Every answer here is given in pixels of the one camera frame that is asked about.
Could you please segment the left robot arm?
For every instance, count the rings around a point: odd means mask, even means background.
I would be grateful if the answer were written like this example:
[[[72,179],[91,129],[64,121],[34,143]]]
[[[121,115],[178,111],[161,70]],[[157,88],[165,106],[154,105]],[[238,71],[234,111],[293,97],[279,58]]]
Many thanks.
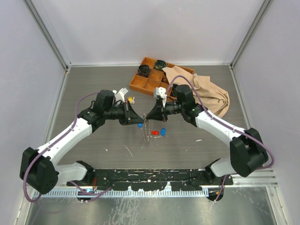
[[[88,186],[93,183],[95,172],[92,166],[77,161],[73,164],[59,165],[59,161],[77,143],[94,133],[106,120],[118,120],[122,126],[143,123],[125,99],[120,90],[101,90],[91,105],[75,113],[72,123],[55,138],[33,149],[27,148],[22,154],[20,178],[24,185],[30,185],[40,194],[50,192],[56,185],[79,181]]]

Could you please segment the metal disc keyring holder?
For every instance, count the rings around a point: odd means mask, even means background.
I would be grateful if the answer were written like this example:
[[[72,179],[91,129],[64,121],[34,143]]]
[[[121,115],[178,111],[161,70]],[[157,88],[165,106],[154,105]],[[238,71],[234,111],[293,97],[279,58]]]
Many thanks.
[[[151,140],[151,121],[146,119],[147,117],[147,114],[143,114],[142,118],[143,118],[143,127],[142,127],[142,132],[143,132],[143,138],[144,138],[144,141],[146,143],[150,143],[150,140]]]

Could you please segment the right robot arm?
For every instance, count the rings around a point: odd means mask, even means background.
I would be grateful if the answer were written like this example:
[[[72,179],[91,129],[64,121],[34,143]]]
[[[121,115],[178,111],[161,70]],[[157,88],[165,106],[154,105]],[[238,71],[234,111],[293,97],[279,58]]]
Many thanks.
[[[165,92],[165,88],[155,88],[156,103],[147,114],[147,120],[167,121],[169,115],[179,113],[187,123],[211,133],[229,147],[229,158],[217,159],[205,167],[208,183],[215,185],[229,174],[247,177],[269,160],[256,129],[235,127],[214,115],[196,102],[188,85],[176,87],[177,99],[172,102],[167,101]]]

